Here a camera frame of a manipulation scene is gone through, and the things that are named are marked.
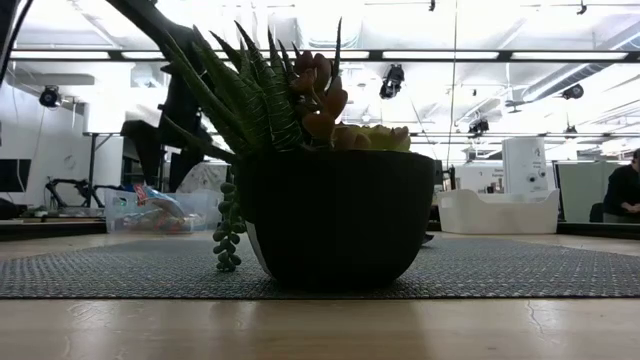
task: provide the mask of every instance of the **black pot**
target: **black pot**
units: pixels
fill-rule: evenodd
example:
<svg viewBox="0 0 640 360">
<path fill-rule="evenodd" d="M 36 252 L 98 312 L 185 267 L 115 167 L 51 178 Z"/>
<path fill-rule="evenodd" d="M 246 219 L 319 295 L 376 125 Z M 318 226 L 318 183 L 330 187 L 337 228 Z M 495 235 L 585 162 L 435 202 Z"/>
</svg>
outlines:
<svg viewBox="0 0 640 360">
<path fill-rule="evenodd" d="M 386 285 L 423 242 L 434 161 L 392 151 L 286 152 L 240 165 L 252 246 L 287 286 Z"/>
</svg>

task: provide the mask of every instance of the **ceiling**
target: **ceiling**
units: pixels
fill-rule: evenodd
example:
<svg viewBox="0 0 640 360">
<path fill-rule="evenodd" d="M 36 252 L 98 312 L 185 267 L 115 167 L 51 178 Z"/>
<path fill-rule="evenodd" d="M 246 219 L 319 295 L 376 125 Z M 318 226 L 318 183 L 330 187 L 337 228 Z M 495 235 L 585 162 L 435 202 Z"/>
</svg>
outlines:
<svg viewBox="0 0 640 360">
<path fill-rule="evenodd" d="M 628 34 L 640 35 L 640 4 L 633 1 L 585 1 L 577 15 L 576 0 L 159 0 L 165 16 L 184 25 L 197 25 L 239 47 L 233 20 L 250 29 L 265 48 L 267 29 L 283 43 L 300 48 L 335 46 L 335 27 L 343 17 L 343 47 L 350 49 L 487 49 L 487 50 L 613 50 Z M 18 36 L 18 49 L 155 50 L 157 47 L 104 0 L 35 0 Z M 130 119 L 157 123 L 157 105 L 164 101 L 168 76 L 162 63 L 73 63 L 16 61 L 15 73 L 25 86 L 36 79 L 58 76 L 61 91 L 90 101 L 100 79 L 114 71 L 131 73 L 129 86 L 109 89 L 126 102 Z M 352 123 L 408 126 L 426 132 L 413 150 L 452 161 L 465 151 L 492 151 L 502 138 L 446 136 L 466 133 L 469 124 L 486 119 L 494 133 L 561 133 L 567 124 L 581 133 L 637 133 L 640 129 L 640 63 L 616 64 L 579 83 L 578 100 L 558 98 L 558 92 L 517 107 L 533 85 L 557 82 L 558 74 L 579 65 L 562 63 L 404 63 L 405 83 L 396 98 L 378 96 L 389 63 L 345 62 L 343 79 L 349 105 L 342 119 Z M 78 82 L 77 76 L 96 79 Z M 547 158 L 565 159 L 579 151 L 617 155 L 640 147 L 634 138 L 547 139 Z"/>
</svg>

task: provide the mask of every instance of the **white plastic basket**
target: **white plastic basket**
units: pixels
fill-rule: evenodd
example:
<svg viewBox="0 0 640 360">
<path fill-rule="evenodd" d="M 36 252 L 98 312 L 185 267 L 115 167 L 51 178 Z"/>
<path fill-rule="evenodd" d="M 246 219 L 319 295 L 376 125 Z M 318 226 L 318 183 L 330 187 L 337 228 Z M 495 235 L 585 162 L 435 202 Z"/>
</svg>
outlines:
<svg viewBox="0 0 640 360">
<path fill-rule="evenodd" d="M 184 209 L 186 214 L 196 214 L 197 216 L 188 220 L 197 219 L 197 221 L 185 221 L 184 225 L 179 229 L 171 230 L 171 232 L 194 232 L 215 229 L 220 222 L 222 215 L 218 211 L 218 203 L 222 201 L 222 193 L 211 190 L 198 190 L 189 194 L 166 194 L 178 201 L 180 207 Z M 134 218 L 152 210 L 159 209 L 156 205 L 147 203 L 138 205 L 137 195 L 133 192 L 105 190 L 105 217 L 107 222 L 107 231 L 109 233 L 116 232 L 167 232 L 161 226 L 132 226 L 127 219 Z"/>
<path fill-rule="evenodd" d="M 456 234 L 554 234 L 559 191 L 528 194 L 438 193 L 442 231 Z"/>
</svg>

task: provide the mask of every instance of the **succulent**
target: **succulent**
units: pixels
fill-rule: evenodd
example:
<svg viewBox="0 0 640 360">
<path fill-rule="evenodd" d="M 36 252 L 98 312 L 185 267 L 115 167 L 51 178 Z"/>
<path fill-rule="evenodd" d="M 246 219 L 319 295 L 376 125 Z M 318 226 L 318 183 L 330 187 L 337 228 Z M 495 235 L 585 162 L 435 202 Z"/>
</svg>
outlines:
<svg viewBox="0 0 640 360">
<path fill-rule="evenodd" d="M 265 59 L 240 24 L 236 25 L 244 39 L 240 50 L 211 33 L 235 71 L 217 56 L 197 28 L 194 28 L 196 41 L 192 46 L 204 73 L 198 73 L 195 69 L 200 67 L 190 63 L 176 42 L 167 37 L 165 46 L 172 64 L 232 152 L 206 143 L 171 119 L 164 119 L 189 146 L 199 147 L 206 155 L 232 165 L 250 156 L 282 151 L 408 151 L 407 128 L 336 124 L 349 97 L 340 78 L 342 20 L 338 23 L 333 61 L 321 53 L 300 52 L 294 45 L 296 58 L 292 62 L 281 42 L 276 48 L 271 32 L 268 33 L 269 58 Z M 233 271 L 240 264 L 235 245 L 238 234 L 243 233 L 246 226 L 240 214 L 237 191 L 233 184 L 222 186 L 225 200 L 219 210 L 224 221 L 213 235 L 217 243 L 214 253 L 218 255 L 221 271 Z"/>
</svg>

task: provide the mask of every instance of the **pipe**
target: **pipe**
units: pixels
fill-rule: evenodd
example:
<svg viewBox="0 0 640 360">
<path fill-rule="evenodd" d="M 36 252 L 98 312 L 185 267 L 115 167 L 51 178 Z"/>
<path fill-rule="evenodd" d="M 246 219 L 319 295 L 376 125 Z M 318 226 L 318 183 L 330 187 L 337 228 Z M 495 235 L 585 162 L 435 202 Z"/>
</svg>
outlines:
<svg viewBox="0 0 640 360">
<path fill-rule="evenodd" d="M 637 51 L 640 49 L 640 22 L 607 40 L 599 49 Z M 564 66 L 536 84 L 529 86 L 522 93 L 522 100 L 527 103 L 542 100 L 601 72 L 611 65 L 612 64 L 593 63 Z"/>
</svg>

